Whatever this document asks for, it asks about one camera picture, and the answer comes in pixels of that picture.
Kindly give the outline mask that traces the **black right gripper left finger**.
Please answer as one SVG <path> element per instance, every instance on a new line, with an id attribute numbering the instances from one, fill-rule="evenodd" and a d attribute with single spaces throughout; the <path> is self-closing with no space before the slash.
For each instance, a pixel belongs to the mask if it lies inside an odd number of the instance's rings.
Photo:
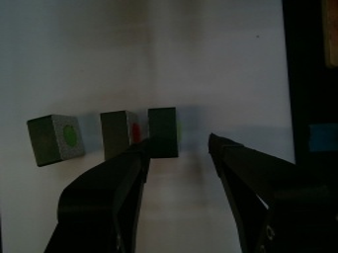
<path id="1" fill-rule="evenodd" d="M 87 170 L 64 188 L 44 253 L 135 253 L 150 143 Z"/>

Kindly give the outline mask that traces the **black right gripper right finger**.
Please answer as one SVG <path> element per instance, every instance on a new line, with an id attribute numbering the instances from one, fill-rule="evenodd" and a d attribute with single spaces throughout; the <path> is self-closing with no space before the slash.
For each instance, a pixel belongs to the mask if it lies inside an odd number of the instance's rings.
<path id="1" fill-rule="evenodd" d="M 209 153 L 234 214 L 242 253 L 338 253 L 338 199 L 290 162 L 217 134 Z"/>

